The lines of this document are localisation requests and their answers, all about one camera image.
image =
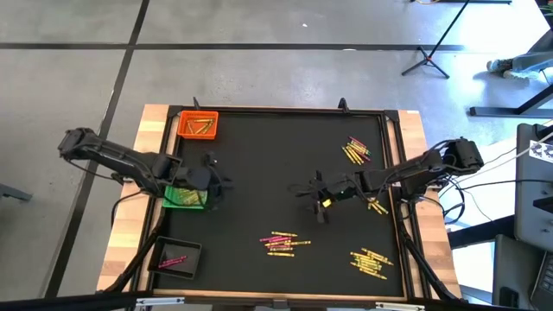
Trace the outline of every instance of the pile of crayons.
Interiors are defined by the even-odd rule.
[[[359,254],[356,252],[350,252],[349,254],[353,256],[353,262],[350,264],[353,267],[359,268],[359,271],[368,274],[369,276],[374,276],[382,280],[387,280],[386,276],[382,276],[379,272],[382,270],[382,263],[388,265],[394,265],[391,263],[388,258],[374,252],[369,251],[365,248],[361,249],[365,255]]]
[[[295,233],[287,232],[271,232],[272,237],[260,238],[259,242],[263,242],[269,252],[269,256],[293,257],[293,246],[311,244],[311,241],[292,241],[297,238]]]
[[[167,260],[164,260],[163,262],[161,262],[157,266],[157,268],[159,268],[159,269],[168,268],[168,267],[174,266],[178,263],[182,263],[186,259],[187,259],[187,256],[180,256],[180,257],[173,258],[173,259],[167,259]]]
[[[353,164],[363,164],[365,161],[370,162],[369,156],[371,156],[371,151],[360,141],[353,137],[349,137],[351,140],[346,144],[345,147],[342,146],[342,150],[346,154],[347,158]]]
[[[388,214],[388,211],[383,208],[380,203],[378,203],[378,200],[376,198],[368,198],[369,204],[367,205],[368,210],[375,210],[377,213],[382,215],[382,213]]]

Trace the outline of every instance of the white cable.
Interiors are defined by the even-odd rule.
[[[508,162],[510,162],[510,161],[512,161],[512,160],[514,160],[514,159],[516,159],[516,158],[518,158],[518,157],[520,157],[520,156],[523,156],[526,152],[530,151],[530,149],[531,149],[532,147],[534,147],[534,145],[539,144],[539,143],[543,143],[543,142],[545,142],[546,140],[548,140],[548,139],[549,139],[550,137],[552,137],[552,136],[553,136],[553,132],[551,132],[548,136],[542,138],[542,139],[541,139],[540,141],[538,141],[537,143],[534,143],[533,145],[530,145],[527,149],[521,151],[518,155],[515,155],[513,158],[511,158],[511,159],[509,159],[509,160],[506,160],[505,162],[502,162],[501,164],[498,164],[498,165],[494,166],[493,168],[480,171],[480,172],[478,172],[478,173],[476,173],[476,174],[474,174],[474,175],[470,175],[470,176],[468,176],[467,178],[463,179],[462,181],[457,181],[457,183],[462,183],[463,181],[469,180],[469,179],[471,179],[471,178],[473,178],[473,177],[476,177],[476,176],[478,176],[478,175],[482,175],[482,174],[484,174],[484,173],[487,173],[487,172],[491,171],[492,169],[496,169],[496,168],[498,168],[498,167],[500,167],[500,166],[502,166],[502,165],[505,165],[506,163],[508,163]],[[447,188],[446,190],[444,190],[443,193],[440,194],[440,197],[443,196],[443,195],[444,195],[447,191],[449,191],[449,189],[451,189],[452,187],[453,187],[453,186],[450,186],[449,188]]]

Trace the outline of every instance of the wooden table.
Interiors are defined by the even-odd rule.
[[[165,129],[165,123],[168,114],[168,105],[145,105],[142,119],[138,127],[137,138],[134,144],[134,150],[140,152],[159,152],[162,142],[162,135]],[[427,150],[426,140],[423,132],[423,124],[418,111],[399,111],[401,126],[401,135],[404,140],[405,155],[407,159],[419,156]],[[175,118],[170,125],[170,136],[167,145],[167,151],[173,149],[176,139],[178,118]],[[392,121],[388,122],[388,131],[390,133],[392,160],[399,163],[399,151],[396,144],[396,134]],[[135,193],[137,187],[135,184],[125,184],[121,196]],[[427,196],[437,200],[437,193],[428,191]],[[115,223],[111,229],[110,240],[107,245],[105,259],[100,272],[97,289],[105,289],[110,286],[124,270],[126,265],[137,253],[139,241],[143,229],[143,223],[146,216],[148,205],[147,195],[137,195],[131,199],[121,202],[118,206]],[[156,202],[154,215],[159,214],[161,201]],[[448,235],[443,224],[442,210],[439,206],[432,203],[421,202],[416,205],[418,224],[423,241],[424,255],[438,275],[440,280],[445,283],[448,289],[456,296],[461,297],[461,291],[454,271],[452,252],[449,247]],[[420,283],[420,275],[416,262],[410,256],[411,274],[413,276],[413,285],[415,295],[423,297]],[[146,280],[149,272],[146,270],[146,264],[143,265],[138,289],[146,289]],[[198,295],[192,291],[179,290],[176,295]],[[331,299],[332,297],[318,297],[322,299]]]

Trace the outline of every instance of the shoe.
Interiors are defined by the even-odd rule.
[[[538,77],[539,77],[539,73],[536,73],[536,72],[517,73],[517,72],[513,72],[512,70],[505,70],[505,72],[503,73],[503,78],[505,79],[528,80],[528,79],[538,79]]]
[[[490,73],[500,73],[512,69],[512,59],[490,60],[486,64],[487,71]]]

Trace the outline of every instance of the person's leg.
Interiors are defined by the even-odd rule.
[[[514,73],[539,72],[553,67],[553,52],[527,53],[512,59]]]

